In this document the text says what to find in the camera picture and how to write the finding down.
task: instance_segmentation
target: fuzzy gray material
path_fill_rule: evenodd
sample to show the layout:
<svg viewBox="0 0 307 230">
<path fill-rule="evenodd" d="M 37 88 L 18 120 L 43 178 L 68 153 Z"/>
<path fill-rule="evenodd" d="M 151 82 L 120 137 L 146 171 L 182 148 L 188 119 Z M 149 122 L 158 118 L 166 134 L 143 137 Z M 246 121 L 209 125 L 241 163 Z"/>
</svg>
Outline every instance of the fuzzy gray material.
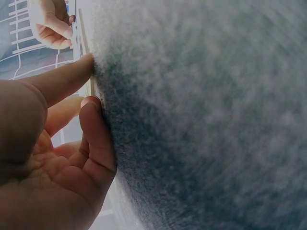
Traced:
<svg viewBox="0 0 307 230">
<path fill-rule="evenodd" d="M 307 1 L 94 2 L 118 180 L 144 228 L 307 229 Z"/>
</svg>

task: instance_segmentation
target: hand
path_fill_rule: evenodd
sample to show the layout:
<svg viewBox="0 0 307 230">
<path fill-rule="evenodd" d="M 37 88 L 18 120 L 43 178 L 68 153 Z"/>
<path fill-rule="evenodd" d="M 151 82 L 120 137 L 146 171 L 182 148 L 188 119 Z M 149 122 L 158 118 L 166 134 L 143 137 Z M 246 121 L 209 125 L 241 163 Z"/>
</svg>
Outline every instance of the hand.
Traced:
<svg viewBox="0 0 307 230">
<path fill-rule="evenodd" d="M 71 46 L 71 25 L 75 16 L 68 16 L 65 0 L 28 0 L 32 33 L 52 49 Z"/>
<path fill-rule="evenodd" d="M 117 170 L 100 100 L 63 100 L 87 82 L 93 65 L 86 55 L 0 81 L 0 229 L 83 230 L 98 215 Z M 82 141 L 54 148 L 50 138 L 77 114 Z"/>
</svg>

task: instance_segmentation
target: finger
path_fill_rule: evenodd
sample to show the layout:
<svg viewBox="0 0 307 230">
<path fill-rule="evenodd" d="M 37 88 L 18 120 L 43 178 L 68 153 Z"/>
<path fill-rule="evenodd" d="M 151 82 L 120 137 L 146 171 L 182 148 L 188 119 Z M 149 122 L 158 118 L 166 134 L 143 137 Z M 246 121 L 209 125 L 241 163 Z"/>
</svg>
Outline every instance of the finger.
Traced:
<svg viewBox="0 0 307 230">
<path fill-rule="evenodd" d="M 60 145 L 54 148 L 54 153 L 59 157 L 65 157 L 69 159 L 75 153 L 79 151 L 81 141 L 75 141 Z"/>
<path fill-rule="evenodd" d="M 71 97 L 48 109 L 45 130 L 52 137 L 80 112 L 83 97 Z"/>
<path fill-rule="evenodd" d="M 42 39 L 42 43 L 51 49 L 66 49 L 72 45 L 71 40 L 65 37 L 57 38 L 55 35 L 49 35 Z"/>
<path fill-rule="evenodd" d="M 80 124 L 89 143 L 90 154 L 83 170 L 98 187 L 108 188 L 117 170 L 111 134 L 102 119 L 100 101 L 94 97 L 85 101 L 88 102 L 80 111 Z"/>
<path fill-rule="evenodd" d="M 69 158 L 69 162 L 72 166 L 82 169 L 89 158 L 89 153 L 88 141 L 83 135 L 78 150 Z"/>
<path fill-rule="evenodd" d="M 47 105 L 37 90 L 17 80 L 0 80 L 0 161 L 27 161 L 46 117 Z"/>
<path fill-rule="evenodd" d="M 76 20 L 76 16 L 75 15 L 72 15 L 69 17 L 69 23 L 68 25 L 72 25 L 72 23 Z"/>
<path fill-rule="evenodd" d="M 17 81 L 34 86 L 42 94 L 48 107 L 51 107 L 80 89 L 93 70 L 94 59 L 89 54 L 74 63 Z"/>
<path fill-rule="evenodd" d="M 43 25 L 46 27 L 49 27 L 54 32 L 62 35 L 63 37 L 67 39 L 71 39 L 72 37 L 71 27 L 64 21 L 61 21 L 60 19 L 58 19 L 56 15 L 53 13 L 49 13 L 46 15 L 45 23 Z"/>
</svg>

